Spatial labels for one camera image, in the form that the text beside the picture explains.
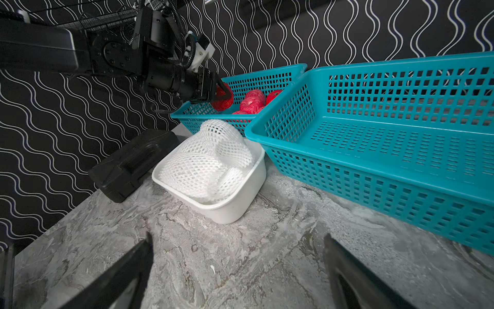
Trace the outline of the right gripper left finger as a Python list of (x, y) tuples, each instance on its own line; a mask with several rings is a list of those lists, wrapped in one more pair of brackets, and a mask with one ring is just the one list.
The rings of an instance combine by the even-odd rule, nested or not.
[(154, 260), (153, 236), (123, 255), (63, 308), (140, 308)]

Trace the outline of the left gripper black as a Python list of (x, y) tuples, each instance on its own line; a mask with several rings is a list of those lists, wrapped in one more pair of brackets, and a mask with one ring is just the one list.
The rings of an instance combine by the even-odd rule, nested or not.
[(159, 58), (149, 59), (143, 71), (144, 86), (174, 93), (184, 102), (212, 102), (223, 81), (216, 72), (201, 68), (198, 73)]

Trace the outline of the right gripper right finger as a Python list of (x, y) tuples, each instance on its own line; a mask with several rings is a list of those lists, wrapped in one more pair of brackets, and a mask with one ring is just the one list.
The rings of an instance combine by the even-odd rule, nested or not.
[(414, 308), (329, 233), (324, 237), (324, 263), (337, 308)]

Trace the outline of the netted apple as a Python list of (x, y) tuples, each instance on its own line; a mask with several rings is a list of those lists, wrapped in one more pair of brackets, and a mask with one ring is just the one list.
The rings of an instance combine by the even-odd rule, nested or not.
[(232, 115), (250, 115), (250, 113), (239, 110), (239, 111), (233, 112)]
[(250, 99), (257, 99), (259, 101), (261, 101), (263, 104), (266, 103), (266, 96), (265, 94), (263, 94), (263, 92), (261, 90), (252, 90), (252, 91), (249, 91), (246, 95), (245, 95), (245, 100), (250, 100)]
[(248, 97), (240, 104), (240, 111), (245, 114), (257, 114), (265, 107), (265, 100), (257, 97)]
[(211, 102), (212, 107), (223, 112), (229, 109), (234, 103), (234, 94), (230, 86), (224, 82), (223, 87), (217, 86), (214, 100)]

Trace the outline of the white foam net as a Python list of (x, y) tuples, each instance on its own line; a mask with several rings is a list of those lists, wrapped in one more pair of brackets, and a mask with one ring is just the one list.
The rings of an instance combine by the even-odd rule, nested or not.
[(211, 155), (178, 153), (166, 160), (158, 180), (190, 198), (209, 202), (215, 199), (227, 170), (227, 165)]
[(253, 155), (240, 132), (233, 125), (217, 119), (203, 122), (200, 130), (186, 139), (178, 151), (211, 157), (239, 169), (247, 169), (253, 164)]

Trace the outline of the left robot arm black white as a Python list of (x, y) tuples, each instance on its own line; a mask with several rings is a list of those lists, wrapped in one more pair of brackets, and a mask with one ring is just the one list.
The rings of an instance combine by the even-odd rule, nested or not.
[(1, 11), (1, 69), (95, 77), (136, 77), (193, 104), (231, 99), (216, 72), (200, 67), (198, 39), (185, 32), (175, 4), (139, 3), (132, 43), (120, 36), (49, 26), (26, 12)]

